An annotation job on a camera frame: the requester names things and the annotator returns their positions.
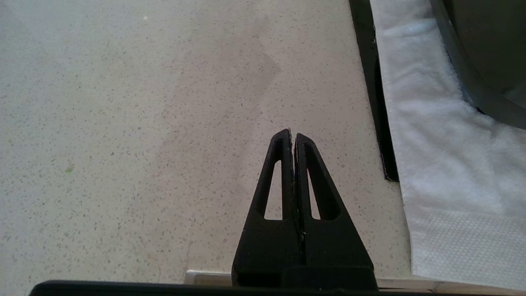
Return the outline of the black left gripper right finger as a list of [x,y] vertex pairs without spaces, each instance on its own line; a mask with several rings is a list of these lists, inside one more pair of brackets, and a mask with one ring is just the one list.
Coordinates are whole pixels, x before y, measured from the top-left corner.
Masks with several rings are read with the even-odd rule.
[[377,288],[374,265],[314,141],[295,140],[302,258],[296,288]]

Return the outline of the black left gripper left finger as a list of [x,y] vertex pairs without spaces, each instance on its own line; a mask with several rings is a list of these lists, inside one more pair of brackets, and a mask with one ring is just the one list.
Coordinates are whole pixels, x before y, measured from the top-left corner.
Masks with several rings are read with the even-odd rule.
[[[268,220],[271,181],[281,163],[282,218]],[[298,209],[294,189],[291,132],[276,133],[268,146],[232,264],[232,284],[238,287],[279,288],[282,274],[301,263]]]

